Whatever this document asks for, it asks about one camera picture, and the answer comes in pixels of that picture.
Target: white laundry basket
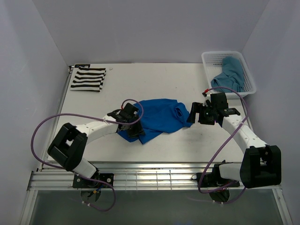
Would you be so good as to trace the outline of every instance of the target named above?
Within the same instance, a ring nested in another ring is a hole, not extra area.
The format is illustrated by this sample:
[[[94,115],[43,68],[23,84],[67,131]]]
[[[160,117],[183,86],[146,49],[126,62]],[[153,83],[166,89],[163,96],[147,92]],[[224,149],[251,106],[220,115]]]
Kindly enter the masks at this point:
[[[222,72],[223,58],[232,56],[238,60],[243,67],[244,71],[244,92],[239,92],[242,97],[246,95],[254,94],[256,92],[256,86],[253,78],[249,72],[248,66],[244,60],[243,55],[240,52],[234,51],[220,51],[220,52],[204,52],[202,54],[202,61],[204,65],[205,74],[207,77],[209,88],[211,88],[211,80]],[[226,93],[228,99],[239,98],[235,93]]]

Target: black and white striped cloth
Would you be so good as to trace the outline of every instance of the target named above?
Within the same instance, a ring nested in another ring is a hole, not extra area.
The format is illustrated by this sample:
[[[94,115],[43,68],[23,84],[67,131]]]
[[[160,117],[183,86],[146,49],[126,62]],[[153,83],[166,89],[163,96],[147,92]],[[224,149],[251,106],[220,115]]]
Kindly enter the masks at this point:
[[[90,90],[100,92],[106,75],[105,68],[79,67],[71,83],[70,90]]]

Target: white tabletop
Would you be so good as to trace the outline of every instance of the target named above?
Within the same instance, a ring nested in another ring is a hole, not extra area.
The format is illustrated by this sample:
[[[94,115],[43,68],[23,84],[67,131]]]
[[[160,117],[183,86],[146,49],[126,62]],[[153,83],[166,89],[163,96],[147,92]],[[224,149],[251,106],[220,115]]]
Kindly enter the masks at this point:
[[[203,102],[202,92],[208,88],[202,64],[136,63],[92,64],[106,68],[103,90],[98,92],[68,89],[62,113],[78,113],[102,118],[120,108],[124,99],[146,100],[170,98],[182,102],[190,111],[192,102]],[[239,99],[228,100],[243,116]],[[64,123],[73,125],[90,122],[88,119],[63,116],[56,132]],[[93,162],[208,162],[229,134],[218,124],[194,124],[172,134],[161,134],[145,145],[127,142],[118,134],[101,137],[86,146],[83,157]],[[242,151],[231,140],[215,159],[220,162],[241,162]]]

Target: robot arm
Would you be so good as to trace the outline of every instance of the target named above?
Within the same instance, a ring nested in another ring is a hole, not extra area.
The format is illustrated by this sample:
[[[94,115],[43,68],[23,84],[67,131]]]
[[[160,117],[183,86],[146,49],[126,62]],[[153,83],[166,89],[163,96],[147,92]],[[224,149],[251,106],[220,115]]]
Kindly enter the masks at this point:
[[[277,146],[269,146],[261,140],[246,124],[235,108],[229,108],[224,93],[204,95],[205,102],[192,105],[188,122],[195,123],[195,114],[199,113],[201,124],[214,125],[217,122],[229,134],[244,153],[241,164],[215,164],[206,181],[226,184],[229,180],[243,183],[247,188],[277,185],[281,182],[281,152]]]
[[[65,170],[74,171],[87,178],[95,178],[98,174],[97,168],[83,158],[85,146],[119,130],[126,130],[129,137],[143,135],[144,131],[140,122],[130,126],[106,122],[106,120],[122,123],[134,122],[139,118],[137,111],[137,107],[127,103],[124,109],[108,113],[103,118],[105,122],[93,121],[76,126],[66,123],[55,136],[47,152]]]

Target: blue cloth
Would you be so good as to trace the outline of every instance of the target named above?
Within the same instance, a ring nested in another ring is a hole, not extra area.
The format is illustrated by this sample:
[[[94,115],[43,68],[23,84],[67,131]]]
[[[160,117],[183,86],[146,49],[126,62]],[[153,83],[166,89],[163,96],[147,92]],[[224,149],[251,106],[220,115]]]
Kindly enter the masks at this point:
[[[224,86],[237,92],[244,92],[244,72],[240,61],[231,56],[224,58],[222,73],[216,76],[210,83],[213,88]],[[216,90],[231,92],[222,88]]]
[[[144,108],[144,115],[141,118],[142,128],[145,135],[138,138],[129,138],[126,131],[120,131],[118,134],[129,142],[140,140],[142,144],[157,137],[161,133],[173,133],[183,127],[190,127],[187,123],[189,112],[183,103],[171,99],[153,99],[140,102]],[[138,104],[134,106],[139,108],[141,116],[141,107]]]

